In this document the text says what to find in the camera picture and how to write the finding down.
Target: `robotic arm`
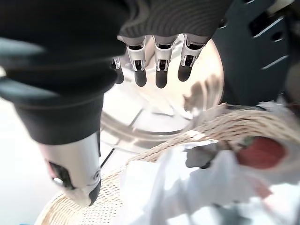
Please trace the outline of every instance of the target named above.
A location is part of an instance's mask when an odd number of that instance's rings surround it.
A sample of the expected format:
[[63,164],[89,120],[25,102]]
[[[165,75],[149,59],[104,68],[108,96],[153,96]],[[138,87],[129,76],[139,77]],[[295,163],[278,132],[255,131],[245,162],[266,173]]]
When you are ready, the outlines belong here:
[[[265,2],[266,8],[274,3]],[[103,94],[124,80],[118,56],[127,49],[136,84],[144,86],[145,36],[153,35],[156,84],[164,88],[174,41],[183,33],[178,78],[184,82],[201,50],[226,23],[231,4],[232,0],[0,2],[0,65],[6,71],[0,96],[14,104],[39,143],[51,179],[66,195],[89,206],[100,191],[100,115]]]

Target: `black panel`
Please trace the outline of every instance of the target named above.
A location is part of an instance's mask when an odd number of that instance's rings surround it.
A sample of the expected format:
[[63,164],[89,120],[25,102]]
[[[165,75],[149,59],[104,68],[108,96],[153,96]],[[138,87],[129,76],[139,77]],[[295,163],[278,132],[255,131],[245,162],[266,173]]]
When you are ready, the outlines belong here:
[[251,27],[255,18],[250,15],[259,17],[271,3],[235,0],[225,15],[226,26],[212,37],[223,64],[225,102],[255,105],[275,100],[283,89],[289,53],[284,17],[267,18],[255,32]]

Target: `strawberry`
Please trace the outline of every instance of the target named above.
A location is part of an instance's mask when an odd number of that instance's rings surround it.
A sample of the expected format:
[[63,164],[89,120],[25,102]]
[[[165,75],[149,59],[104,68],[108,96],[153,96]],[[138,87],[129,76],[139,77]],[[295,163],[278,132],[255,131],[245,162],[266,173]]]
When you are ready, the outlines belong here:
[[285,156],[284,147],[267,137],[247,137],[245,146],[237,152],[236,157],[241,165],[255,169],[269,169],[276,166]]

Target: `black rubber cover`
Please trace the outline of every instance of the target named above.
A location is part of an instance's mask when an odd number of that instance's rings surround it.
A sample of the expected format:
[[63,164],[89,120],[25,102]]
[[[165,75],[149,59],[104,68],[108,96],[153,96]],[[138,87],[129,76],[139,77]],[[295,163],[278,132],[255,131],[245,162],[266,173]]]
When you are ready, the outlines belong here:
[[180,64],[178,68],[178,79],[182,82],[187,81],[189,76],[191,75],[191,72],[192,72],[192,67],[190,66],[183,67]]
[[156,71],[156,79],[155,79],[156,86],[158,86],[159,88],[164,88],[167,85],[167,81],[168,81],[168,72],[164,70]]
[[129,38],[181,33],[211,37],[232,0],[149,0],[149,17],[120,34]]
[[145,84],[147,83],[147,76],[145,70],[135,71],[135,82],[139,87],[145,86]]

